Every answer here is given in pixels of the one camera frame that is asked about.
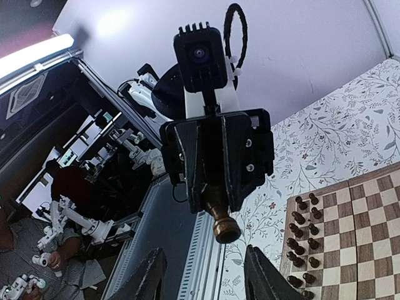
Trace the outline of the dark chess piece eleventh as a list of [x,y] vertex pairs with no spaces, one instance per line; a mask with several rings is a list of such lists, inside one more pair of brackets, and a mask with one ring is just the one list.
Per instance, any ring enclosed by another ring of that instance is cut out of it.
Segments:
[[304,232],[302,229],[300,229],[297,225],[295,225],[294,223],[290,223],[289,224],[289,229],[291,230],[291,232],[294,234],[294,236],[296,238],[302,238],[304,235]]

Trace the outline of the dark chess piece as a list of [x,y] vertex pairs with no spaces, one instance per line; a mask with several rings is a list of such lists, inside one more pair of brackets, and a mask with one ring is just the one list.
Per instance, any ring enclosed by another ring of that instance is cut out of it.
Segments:
[[320,260],[316,259],[315,257],[310,256],[309,259],[309,264],[312,268],[316,269],[320,266]]
[[292,213],[291,213],[291,216],[294,218],[294,220],[298,223],[298,224],[300,224],[300,225],[303,225],[305,222],[306,222],[306,220],[305,220],[305,218],[303,217],[303,215],[302,214],[300,214],[299,212],[297,212],[297,211],[293,211]]
[[292,249],[298,256],[305,253],[305,249],[293,238],[289,237],[286,241],[287,246]]
[[309,209],[308,203],[304,201],[301,196],[297,196],[295,202],[301,211],[307,211]]
[[286,257],[292,262],[293,266],[300,268],[304,265],[304,260],[301,257],[297,257],[292,251],[286,254]]
[[319,228],[316,227],[313,223],[310,223],[308,225],[308,228],[309,228],[310,234],[312,234],[313,236],[316,236],[319,234]]
[[319,202],[319,199],[315,196],[314,193],[309,193],[309,198],[310,198],[310,202],[312,205],[317,205]]
[[311,237],[307,240],[307,242],[309,244],[309,247],[312,250],[317,250],[319,248],[319,246],[320,246],[320,243],[317,240],[315,240],[314,238],[311,238]]

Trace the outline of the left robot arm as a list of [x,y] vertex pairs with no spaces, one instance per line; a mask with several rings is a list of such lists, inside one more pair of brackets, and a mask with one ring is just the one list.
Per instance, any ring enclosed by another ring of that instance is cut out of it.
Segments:
[[174,185],[185,183],[192,213],[206,209],[209,188],[230,211],[273,174],[274,142],[270,115],[250,109],[186,118],[184,86],[177,65],[152,84],[148,79],[123,83],[118,91],[138,110],[148,109],[169,120],[161,125],[161,154]]

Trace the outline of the dark chess piece fourteenth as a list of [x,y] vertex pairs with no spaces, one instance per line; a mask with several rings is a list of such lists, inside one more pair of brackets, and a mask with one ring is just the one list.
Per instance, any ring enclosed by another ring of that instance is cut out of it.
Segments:
[[313,300],[314,297],[315,297],[315,294],[314,294],[313,292],[307,291],[307,290],[304,290],[304,291],[302,292],[302,295],[303,295],[306,299],[308,299],[308,300]]

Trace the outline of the dark chess piece fifteenth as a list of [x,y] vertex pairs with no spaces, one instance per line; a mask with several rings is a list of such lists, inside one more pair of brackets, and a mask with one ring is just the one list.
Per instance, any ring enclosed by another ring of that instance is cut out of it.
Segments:
[[202,193],[204,210],[214,219],[212,230],[216,241],[229,244],[241,236],[237,222],[229,215],[228,197],[220,186],[207,185]]

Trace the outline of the dark pawn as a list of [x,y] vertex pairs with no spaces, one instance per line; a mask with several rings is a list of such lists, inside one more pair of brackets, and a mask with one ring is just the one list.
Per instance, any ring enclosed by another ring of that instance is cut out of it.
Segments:
[[309,274],[308,272],[304,273],[302,275],[303,279],[305,280],[306,283],[308,284],[313,284],[316,280],[316,277],[313,276],[312,274]]

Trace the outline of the wooden chessboard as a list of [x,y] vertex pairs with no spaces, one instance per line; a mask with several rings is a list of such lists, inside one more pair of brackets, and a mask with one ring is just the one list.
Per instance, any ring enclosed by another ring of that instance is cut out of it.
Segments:
[[[317,205],[311,204],[309,193],[319,199]],[[298,208],[297,196],[308,203],[307,211]],[[284,245],[279,268],[284,278],[303,280],[297,292],[311,291],[314,299],[398,299],[399,165],[297,196],[287,200],[284,238],[295,239],[305,253],[298,256]],[[321,219],[313,218],[313,207],[322,212]],[[303,215],[303,225],[291,216],[293,211]],[[294,236],[290,223],[303,230],[302,238]],[[318,235],[310,234],[310,223],[319,228]],[[320,243],[317,250],[309,247],[309,238]],[[293,266],[286,257],[289,251],[304,260],[302,267]],[[318,268],[310,266],[310,256],[320,260]],[[304,273],[315,276],[315,282],[306,283]]]

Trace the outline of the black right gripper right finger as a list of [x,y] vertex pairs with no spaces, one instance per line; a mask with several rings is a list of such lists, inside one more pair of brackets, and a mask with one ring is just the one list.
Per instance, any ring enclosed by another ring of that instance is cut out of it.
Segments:
[[248,245],[244,260],[244,285],[247,300],[305,299],[256,246]]

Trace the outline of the dark chess piece twelfth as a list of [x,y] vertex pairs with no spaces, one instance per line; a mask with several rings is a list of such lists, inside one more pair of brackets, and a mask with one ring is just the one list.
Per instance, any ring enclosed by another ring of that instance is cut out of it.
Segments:
[[322,212],[319,209],[317,209],[316,207],[313,207],[311,209],[311,213],[312,213],[312,216],[314,219],[321,219],[323,216]]

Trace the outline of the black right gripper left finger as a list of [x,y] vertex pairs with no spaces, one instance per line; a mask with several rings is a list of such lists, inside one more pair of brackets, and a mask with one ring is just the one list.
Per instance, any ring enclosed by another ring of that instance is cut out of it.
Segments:
[[164,299],[164,283],[167,268],[168,262],[163,249],[153,249],[140,262],[128,280],[109,299]]

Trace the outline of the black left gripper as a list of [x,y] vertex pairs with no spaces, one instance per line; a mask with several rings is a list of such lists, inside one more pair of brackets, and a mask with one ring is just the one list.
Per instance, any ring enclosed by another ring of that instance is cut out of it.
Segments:
[[204,209],[204,184],[225,187],[233,213],[274,172],[274,138],[265,109],[169,121],[160,135],[171,183],[186,184],[193,214]]

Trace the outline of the dark chess piece thirteenth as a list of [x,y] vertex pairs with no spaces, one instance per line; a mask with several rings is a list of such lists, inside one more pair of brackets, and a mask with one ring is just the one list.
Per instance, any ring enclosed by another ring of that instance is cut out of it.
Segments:
[[304,285],[304,282],[302,279],[299,279],[298,277],[293,276],[293,275],[288,276],[287,281],[295,289],[299,289],[299,288],[303,287],[303,285]]

